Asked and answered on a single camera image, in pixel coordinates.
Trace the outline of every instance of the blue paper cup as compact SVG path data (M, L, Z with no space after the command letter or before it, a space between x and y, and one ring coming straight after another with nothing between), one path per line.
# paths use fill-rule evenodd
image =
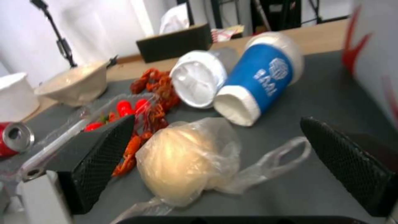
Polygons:
M257 35L214 99L214 108L232 123L251 126L295 83L303 71L303 56L292 39L279 32Z

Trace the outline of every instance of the wooden table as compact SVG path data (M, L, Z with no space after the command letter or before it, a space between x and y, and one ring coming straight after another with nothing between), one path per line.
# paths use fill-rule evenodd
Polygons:
M294 41L296 41L296 43L298 43L298 45L301 47L303 54L307 55L342 49L346 27L347 20L342 20L312 27L289 29L282 31L282 33L288 35ZM239 54L242 54L245 44L250 38L251 37L244 37L228 42L215 43L212 45L211 49L232 47L236 49ZM175 65L177 60L178 58L174 58L148 64L139 60L131 63L116 65L107 71L107 80L108 82L112 82L138 78L145 70L152 67L155 67L159 70L170 70ZM39 101L40 107L29 117L25 118L24 121L31 119L32 117L57 103L55 100L45 97L40 97Z

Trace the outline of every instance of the white bowl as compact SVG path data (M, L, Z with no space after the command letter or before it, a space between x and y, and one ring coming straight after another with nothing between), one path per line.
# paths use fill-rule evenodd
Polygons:
M39 107L26 73L0 77L0 122L18 122Z
M106 87L107 61L79 66L44 82L35 94L70 106L81 106L101 95Z

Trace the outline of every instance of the cooked crawfish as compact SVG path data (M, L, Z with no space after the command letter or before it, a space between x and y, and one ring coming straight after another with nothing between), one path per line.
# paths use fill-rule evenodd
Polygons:
M112 176L121 176L129 172L136 165L135 153L140 147L145 144L155 132L169 125L165 119L166 113L180 102L169 74L169 71L161 72L151 68L145 71L141 78L131 84L130 91L133 94L138 94L146 89L148 92L156 93L159 98L155 105L147 108L143 112L143 132L139 135L137 131L134 131L133 138L130 140L123 155L124 161L115 168Z
M129 172L137 163L135 159L135 153L141 147L141 137L136 135L131 138L129 144L126 147L126 151L123 154L124 161L117 165L112 173L112 176L122 176Z

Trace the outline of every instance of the clear plastic box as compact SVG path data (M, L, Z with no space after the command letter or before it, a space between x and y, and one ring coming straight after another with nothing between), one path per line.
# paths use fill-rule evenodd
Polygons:
M153 105L157 101L157 96L153 93L121 94L111 100L99 99L83 106L73 113L64 125L34 144L29 151L0 160L0 181L5 183L11 194L14 194L15 187L21 181L24 172L43 166L60 146L80 133L87 124L99 120L101 116L108 115L110 112L116 112L116 105L121 100L127 100L135 105L140 99L146 99ZM136 131L143 127L143 116L136 117Z

